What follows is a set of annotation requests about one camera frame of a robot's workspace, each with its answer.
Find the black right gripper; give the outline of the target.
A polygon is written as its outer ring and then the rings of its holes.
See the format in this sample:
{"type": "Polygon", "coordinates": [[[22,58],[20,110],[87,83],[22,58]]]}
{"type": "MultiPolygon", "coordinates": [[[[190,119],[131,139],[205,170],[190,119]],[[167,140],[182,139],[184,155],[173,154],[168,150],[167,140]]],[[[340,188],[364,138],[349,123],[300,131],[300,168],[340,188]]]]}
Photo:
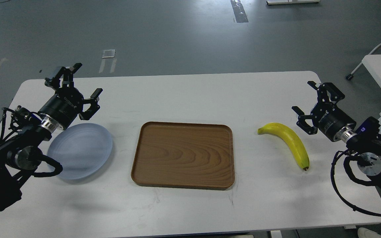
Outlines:
{"type": "Polygon", "coordinates": [[[292,106],[292,110],[298,115],[296,125],[309,135],[314,135],[318,129],[332,142],[339,141],[336,134],[343,128],[354,129],[356,122],[345,112],[337,108],[337,103],[345,99],[345,95],[333,83],[307,82],[317,92],[317,103],[306,115],[298,106],[292,106]],[[310,126],[306,120],[312,120],[310,126]]]}

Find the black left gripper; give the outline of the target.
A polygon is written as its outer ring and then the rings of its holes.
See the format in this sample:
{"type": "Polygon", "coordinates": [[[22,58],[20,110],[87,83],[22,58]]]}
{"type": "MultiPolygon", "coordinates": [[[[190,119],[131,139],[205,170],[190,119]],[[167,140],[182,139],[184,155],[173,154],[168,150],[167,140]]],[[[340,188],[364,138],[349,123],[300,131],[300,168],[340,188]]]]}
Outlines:
{"type": "Polygon", "coordinates": [[[89,120],[100,109],[98,104],[102,88],[96,88],[89,99],[74,87],[73,75],[83,66],[76,63],[70,67],[57,67],[50,77],[46,77],[44,85],[56,90],[54,95],[41,107],[38,114],[54,119],[62,130],[66,130],[79,114],[81,120],[89,120]],[[83,104],[89,108],[82,112],[83,104]]]}

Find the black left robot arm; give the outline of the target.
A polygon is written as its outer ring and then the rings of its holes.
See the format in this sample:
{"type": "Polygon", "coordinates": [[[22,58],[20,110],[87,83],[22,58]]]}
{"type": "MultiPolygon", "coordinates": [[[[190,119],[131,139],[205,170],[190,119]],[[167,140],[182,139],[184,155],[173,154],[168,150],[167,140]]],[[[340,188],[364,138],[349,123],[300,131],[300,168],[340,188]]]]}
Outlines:
{"type": "Polygon", "coordinates": [[[39,145],[49,141],[55,130],[66,130],[79,117],[89,120],[100,109],[98,88],[89,99],[74,86],[74,74],[82,63],[57,67],[45,86],[54,95],[37,112],[18,106],[3,108],[0,134],[0,211],[19,201],[21,187],[30,177],[59,175],[62,165],[44,155],[39,145]]]}

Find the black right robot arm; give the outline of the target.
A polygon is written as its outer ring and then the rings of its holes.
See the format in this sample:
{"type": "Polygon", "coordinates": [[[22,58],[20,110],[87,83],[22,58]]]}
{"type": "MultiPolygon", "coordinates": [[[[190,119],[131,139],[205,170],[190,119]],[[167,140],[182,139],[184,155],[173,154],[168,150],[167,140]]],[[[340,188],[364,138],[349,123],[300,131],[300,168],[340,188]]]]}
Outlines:
{"type": "Polygon", "coordinates": [[[337,103],[345,95],[333,83],[316,83],[308,81],[317,92],[317,103],[309,114],[293,106],[297,113],[297,125],[309,135],[321,131],[330,141],[345,143],[345,151],[337,151],[331,163],[330,178],[337,196],[353,211],[370,216],[381,217],[381,214],[362,209],[347,201],[338,191],[335,181],[335,166],[345,156],[343,167],[349,179],[363,186],[381,188],[381,134],[378,120],[369,117],[355,129],[356,122],[340,110],[337,103]]]}

